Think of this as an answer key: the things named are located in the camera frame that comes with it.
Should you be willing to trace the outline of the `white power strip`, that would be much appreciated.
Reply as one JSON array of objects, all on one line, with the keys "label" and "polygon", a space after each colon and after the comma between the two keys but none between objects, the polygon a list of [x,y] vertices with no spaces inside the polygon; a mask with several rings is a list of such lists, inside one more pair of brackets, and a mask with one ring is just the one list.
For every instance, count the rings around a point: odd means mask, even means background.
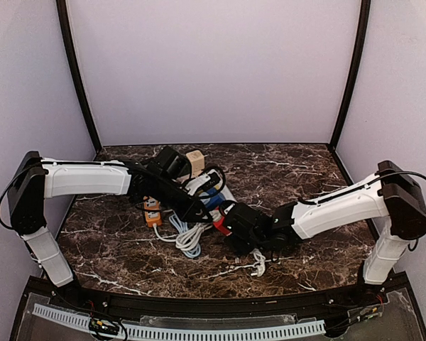
[{"label": "white power strip", "polygon": [[[207,192],[211,188],[216,188],[217,193],[223,192],[226,200],[235,201],[235,197],[232,195],[231,191],[225,185],[221,191],[219,191],[222,185],[220,177],[216,173],[211,174],[202,174],[201,176],[192,179],[185,185],[185,189],[188,191],[189,195],[200,196],[201,193]],[[215,194],[208,195],[207,198],[215,196]]]}]

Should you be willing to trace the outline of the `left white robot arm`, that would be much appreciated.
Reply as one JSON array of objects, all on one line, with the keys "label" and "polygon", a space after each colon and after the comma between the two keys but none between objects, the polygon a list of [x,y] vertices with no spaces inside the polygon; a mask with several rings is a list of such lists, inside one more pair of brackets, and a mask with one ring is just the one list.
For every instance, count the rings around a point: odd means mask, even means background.
[{"label": "left white robot arm", "polygon": [[182,188],[177,179],[190,167],[186,156],[166,146],[156,156],[138,161],[59,161],[29,151],[0,199],[7,200],[10,222],[57,288],[75,281],[70,265],[47,228],[44,203],[64,195],[127,195],[152,197],[183,221],[213,220],[201,199]]}]

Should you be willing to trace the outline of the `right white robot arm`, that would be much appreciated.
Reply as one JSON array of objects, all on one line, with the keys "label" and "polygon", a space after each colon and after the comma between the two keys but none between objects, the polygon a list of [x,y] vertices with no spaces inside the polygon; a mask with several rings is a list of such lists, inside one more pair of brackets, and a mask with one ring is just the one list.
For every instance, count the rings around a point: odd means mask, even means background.
[{"label": "right white robot arm", "polygon": [[382,161],[378,170],[347,188],[311,200],[277,207],[268,216],[242,202],[227,200],[219,211],[235,250],[281,251],[347,224],[383,218],[385,227],[359,275],[366,286],[379,286],[412,240],[426,235],[426,204],[418,173]]}]

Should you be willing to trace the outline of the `blue cube socket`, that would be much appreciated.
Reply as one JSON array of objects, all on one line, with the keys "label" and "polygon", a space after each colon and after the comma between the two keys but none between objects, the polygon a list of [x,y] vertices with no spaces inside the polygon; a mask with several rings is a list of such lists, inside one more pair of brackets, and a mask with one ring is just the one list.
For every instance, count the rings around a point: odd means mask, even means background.
[{"label": "blue cube socket", "polygon": [[[215,194],[215,193],[216,193],[215,196],[207,198],[208,195],[212,195],[212,194]],[[226,198],[224,196],[224,193],[223,192],[217,193],[217,189],[216,188],[211,188],[207,192],[201,193],[200,194],[200,199],[203,202],[204,206],[209,211],[212,211],[212,210],[216,209],[218,206],[221,205],[221,203],[223,201],[226,200]]]}]

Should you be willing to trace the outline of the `red cube socket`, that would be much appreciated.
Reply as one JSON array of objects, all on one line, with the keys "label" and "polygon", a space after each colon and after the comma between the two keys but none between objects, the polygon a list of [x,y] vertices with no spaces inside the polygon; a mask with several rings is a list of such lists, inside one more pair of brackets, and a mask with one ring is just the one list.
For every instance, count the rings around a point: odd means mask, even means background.
[{"label": "red cube socket", "polygon": [[214,227],[220,231],[224,236],[228,237],[232,235],[232,231],[230,227],[227,227],[227,225],[224,222],[225,216],[220,212],[216,211],[216,216],[213,221]]}]

